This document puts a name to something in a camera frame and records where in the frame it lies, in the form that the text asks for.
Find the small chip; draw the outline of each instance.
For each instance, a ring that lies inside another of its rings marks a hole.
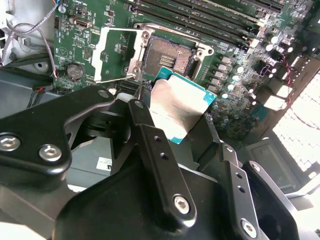
[[[114,11],[108,11],[108,15],[109,17],[113,18],[115,16],[115,12]]]
[[[221,61],[225,64],[229,64],[231,62],[230,57],[224,56],[222,57]]]
[[[208,91],[210,91],[210,92],[212,92],[212,93],[216,93],[218,90],[219,90],[219,88],[216,87],[216,86],[210,85],[210,86],[208,87]]]
[[[216,79],[216,78],[212,77],[210,84],[212,84],[214,86],[221,86],[221,81],[219,79]]]
[[[224,74],[223,74],[222,72],[219,72],[219,71],[216,71],[216,72],[214,73],[214,76],[215,76],[216,78],[218,78],[218,79],[224,78]]]
[[[223,64],[219,64],[218,69],[224,72],[227,69],[227,66]]]

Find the red wire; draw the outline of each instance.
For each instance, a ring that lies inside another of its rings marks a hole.
[[[289,87],[288,89],[288,103],[291,104],[291,94],[290,94],[290,87],[291,87],[291,77],[290,77],[290,73],[291,73],[291,70],[290,70],[290,66],[289,66],[289,63],[287,62],[286,60],[286,56],[283,56],[283,62],[285,63],[285,67],[286,67],[286,75],[288,77],[288,81],[287,81],[287,86]]]

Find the ram slot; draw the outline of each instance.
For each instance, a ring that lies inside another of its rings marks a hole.
[[[270,0],[243,0],[246,3],[256,5],[262,9],[272,11],[273,13],[279,14],[281,13],[284,6],[274,1]]]
[[[168,10],[170,12],[179,14],[181,16],[184,16],[186,18],[201,22],[203,24],[206,24],[208,26],[211,26],[213,28],[217,28],[219,30],[222,30],[224,32],[228,32],[231,36],[236,36],[239,38],[242,38],[243,35],[248,35],[247,29],[244,31],[239,30],[238,26],[232,25],[229,22],[222,22],[220,19],[217,19],[215,17],[209,16],[205,13],[196,11],[194,9],[190,9],[189,7],[183,6],[181,4],[177,3],[170,3],[170,2],[155,2],[153,0],[142,0],[141,2],[148,3],[150,5]]]
[[[220,40],[222,42],[228,43],[232,46],[238,47],[240,49],[248,48],[248,45],[241,41],[241,39],[231,38],[228,34],[223,33],[222,31],[215,30],[214,32],[210,29],[201,28],[199,26],[193,25],[190,22],[185,22],[183,20],[177,19],[177,16],[165,16],[156,11],[151,10],[149,7],[136,5],[136,12],[139,14],[147,14],[159,19],[165,20],[170,24],[175,24],[177,27],[187,28],[188,30],[192,30],[194,33],[198,35],[204,35],[212,39]]]
[[[218,20],[226,21],[226,22],[231,23],[235,26],[238,26],[239,28],[241,28],[243,30],[247,30],[248,28],[251,28],[251,26],[247,22],[249,22],[250,24],[256,23],[256,22],[244,20],[243,18],[240,18],[240,17],[238,17],[234,14],[231,14],[229,12],[223,12],[222,13],[223,15],[221,15],[221,12],[219,12],[216,8],[204,7],[204,6],[200,5],[200,3],[194,4],[194,3],[190,2],[190,1],[186,1],[186,0],[170,0],[170,1],[174,2],[174,3],[181,4],[183,6],[186,6],[192,10],[202,12],[202,13],[207,14],[207,15],[209,15],[213,18],[216,18]]]

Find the black plastic bracket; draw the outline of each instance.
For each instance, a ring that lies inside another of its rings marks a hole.
[[[250,185],[255,186],[257,195],[262,199],[259,201],[260,207],[256,212],[260,219],[261,229],[270,239],[319,239],[315,232],[303,227],[305,223],[303,219],[298,218],[298,210],[261,165],[249,161],[242,168],[248,174]]]
[[[106,111],[114,96],[90,86],[0,119],[0,137],[13,136],[0,150],[0,183],[53,188],[65,178],[72,160],[70,147],[80,125],[95,111]],[[54,146],[48,159],[40,157],[43,146]]]
[[[235,150],[217,140],[218,134],[212,119],[202,119],[202,132],[211,136],[202,143],[202,154],[197,153],[199,170],[221,184],[233,234],[244,240],[268,239],[261,234],[247,174],[239,168]]]
[[[196,205],[164,131],[155,127],[148,106],[139,100],[128,102],[127,118],[131,138],[114,160],[116,169],[112,169],[112,173],[120,170],[134,147],[138,146],[149,176],[158,221],[171,232],[182,232],[192,227],[197,218]]]

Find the wire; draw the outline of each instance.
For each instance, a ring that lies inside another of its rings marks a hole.
[[[14,32],[19,37],[25,37],[27,35],[32,34],[35,31],[37,31],[51,17],[51,15],[55,12],[57,6],[58,6],[57,3],[54,4],[53,8],[40,21],[38,21],[36,25],[32,25],[32,28],[30,30],[28,30],[28,31],[18,31],[18,30],[16,30],[16,26],[13,27],[9,23],[9,21],[6,21],[7,26],[12,32]]]
[[[14,28],[16,29],[16,28],[20,28],[20,27],[24,27],[24,26],[33,27],[35,25],[23,22],[23,23],[19,23],[16,26],[14,26]],[[47,50],[47,52],[49,54],[53,75],[54,75],[55,78],[57,78],[57,69],[56,69],[55,60],[54,60],[54,56],[52,54],[51,48],[50,48],[50,46],[49,46],[49,44],[48,44],[43,32],[40,29],[37,29],[37,31],[40,33],[40,35],[41,35],[41,37],[43,39],[43,42],[44,42],[44,46],[45,46],[45,48],[46,48],[46,50]],[[15,33],[13,31],[9,34],[9,36],[8,36],[8,38],[6,40],[6,43],[4,45],[4,48],[3,48],[3,56],[5,56],[5,53],[8,50],[9,44],[12,41],[12,38],[14,37],[14,34]]]

